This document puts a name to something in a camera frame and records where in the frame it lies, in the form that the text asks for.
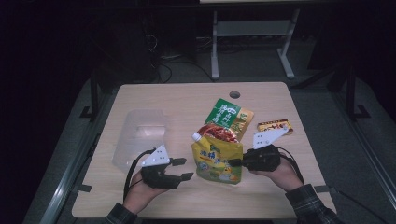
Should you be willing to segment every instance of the metal frame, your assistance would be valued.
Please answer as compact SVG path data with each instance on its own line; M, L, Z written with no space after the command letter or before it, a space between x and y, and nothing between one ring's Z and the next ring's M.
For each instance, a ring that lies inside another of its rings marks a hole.
M295 9L291 20L284 21L218 21L218 12L213 13L213 45L211 54L212 79L219 79L218 62L218 36L241 36L241 35L284 35L285 43L277 50L287 78L294 78L287 52L294 33L300 9Z

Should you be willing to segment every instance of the snack wrapper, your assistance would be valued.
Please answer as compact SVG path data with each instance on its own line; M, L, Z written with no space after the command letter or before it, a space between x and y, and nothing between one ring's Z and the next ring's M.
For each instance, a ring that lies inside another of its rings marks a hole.
M216 124L220 127L229 129L236 135L236 140L241 141L253 119L254 113L241 106L234 105L223 99L218 99L205 124Z
M231 167L227 160L243 158L241 143L225 142L210 136L199 136L192 144L192 154L197 165L196 174L203 179L227 184L241 181L242 167Z
M197 165L196 174L203 179L237 184L241 181L242 166L231 166L228 160L243 159L240 143L253 112L218 99L205 125L192 138L192 154Z
M290 122L287 119L277 119L261 122L257 125L257 130L259 130L259 132L265 132L273 129L283 129L283 127L287 127L289 129L285 133L285 135L293 133L293 129L291 128Z

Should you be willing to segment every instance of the black cable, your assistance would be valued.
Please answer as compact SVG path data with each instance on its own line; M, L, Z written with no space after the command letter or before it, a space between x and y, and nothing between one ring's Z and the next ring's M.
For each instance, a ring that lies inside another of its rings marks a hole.
M193 62L188 62L188 61L184 61L184 62L167 62L167 63L189 63L189 64L192 64L192 65L195 65L196 67L198 67L199 69L201 69L209 78L210 78L210 80L211 81L215 81L213 78L212 78L212 76L210 76L207 72L206 72L206 70L203 68L203 67L201 67L199 64L197 64L197 63L193 63Z
M295 173L297 174L297 177L301 180L301 182L304 183L303 175L301 174L300 168L298 167L298 164L297 164L296 160L294 159L294 157L285 148L283 148L283 147L278 147L278 148L286 151L290 155L290 158L288 158L282 154L280 154L280 157L285 158L288 162L290 162L291 166L294 168Z
M129 188L131 187L130 184L131 184L132 174L134 173L134 168L136 168L136 165L139 162L140 158L142 158L146 154L153 153L155 151L155 149L156 148L143 152L132 163L131 168L129 169L128 175L126 176L126 180L125 180L124 192L123 192L123 198L122 198L123 201L125 200L126 195L128 194Z
M159 66L165 67L165 68L168 69L168 71L169 71L169 78L167 78L166 80L163 80L163 78L161 77L161 73L160 73L160 72L158 73L160 82L161 82L161 83L166 83L166 82L168 82L168 81L171 79L171 77L172 77L172 75L173 75L172 69L171 69L170 67L166 66L166 65L163 64L163 63L160 63Z
M332 186L328 186L329 189L334 189L336 193L339 193L341 195L343 195L344 197L346 197L347 199L349 199L350 201L352 201L353 203L357 204L358 206L364 208L365 210L367 210L369 213L371 213L373 216L375 216L376 218L378 218L379 220L381 220L383 223L388 224L388 222L382 218L380 215L378 215L377 213L375 213L373 210L371 210L370 208L368 208L367 206L365 206L364 204L358 202L356 199L350 197L349 195L345 194L343 191L340 191L338 189L336 189L335 187Z

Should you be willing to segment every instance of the table surface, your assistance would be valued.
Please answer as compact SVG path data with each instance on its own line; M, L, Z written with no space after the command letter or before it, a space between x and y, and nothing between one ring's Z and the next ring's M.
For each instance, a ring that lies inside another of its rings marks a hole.
M232 99L231 91L241 96ZM203 126L216 101L222 98L255 113L242 143L244 152L252 148L257 124L275 119L288 119L293 134L277 139L274 145L287 149L295 158L305 183L325 185L317 160L307 139L288 87L282 82L191 83L124 85L120 88L105 128L92 157L72 213L75 217L105 217L115 203L122 202L126 174L112 164L120 132L127 114L134 109L161 109L166 116L164 143L169 156L186 158L183 166L170 167L169 175L195 172L191 136ZM135 153L134 158L142 151ZM324 204L335 211L328 192L319 193ZM210 182L194 174L158 196L139 214L151 218L293 218L294 212L285 192L270 179L243 169L237 185Z

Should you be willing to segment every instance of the yellow snack bag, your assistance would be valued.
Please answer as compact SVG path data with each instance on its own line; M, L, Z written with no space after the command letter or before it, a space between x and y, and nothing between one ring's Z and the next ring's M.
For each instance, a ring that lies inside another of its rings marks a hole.
M192 154L197 165L196 173L203 179L237 184L241 181L242 167L231 167L227 160L243 158L241 143L225 142L195 133Z

